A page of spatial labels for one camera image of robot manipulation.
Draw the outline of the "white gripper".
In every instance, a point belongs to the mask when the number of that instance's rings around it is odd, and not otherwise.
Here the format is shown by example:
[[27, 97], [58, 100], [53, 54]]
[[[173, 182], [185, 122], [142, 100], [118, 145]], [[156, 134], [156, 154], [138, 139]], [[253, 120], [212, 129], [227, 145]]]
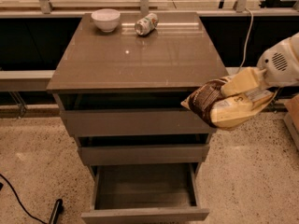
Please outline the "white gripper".
[[221, 87], [225, 97], [261, 88], [287, 87], [299, 82], [299, 33], [278, 42], [260, 57], [257, 67], [246, 67], [225, 77]]

